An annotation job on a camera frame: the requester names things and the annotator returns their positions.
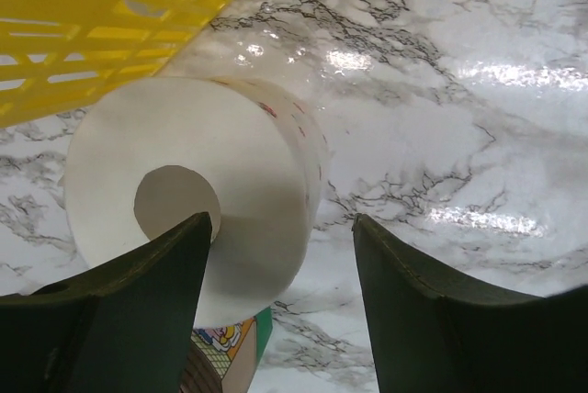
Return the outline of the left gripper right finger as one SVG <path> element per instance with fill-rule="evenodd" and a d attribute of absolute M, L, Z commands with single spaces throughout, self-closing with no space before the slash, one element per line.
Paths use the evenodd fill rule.
<path fill-rule="evenodd" d="M 587 289 L 483 282 L 359 214 L 356 266 L 382 392 L 584 392 Z"/>

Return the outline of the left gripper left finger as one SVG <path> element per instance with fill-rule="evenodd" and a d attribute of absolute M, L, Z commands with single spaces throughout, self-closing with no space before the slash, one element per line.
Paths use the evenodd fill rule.
<path fill-rule="evenodd" d="M 153 241 L 1 298 L 4 392 L 177 392 L 208 259 L 195 214 Z"/>

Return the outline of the green wrapped roll near left arm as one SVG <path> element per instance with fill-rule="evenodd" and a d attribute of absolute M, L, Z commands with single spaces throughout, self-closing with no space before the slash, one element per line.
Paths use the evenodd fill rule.
<path fill-rule="evenodd" d="M 271 309 L 232 326 L 193 330 L 179 391 L 248 392 L 272 330 Z"/>

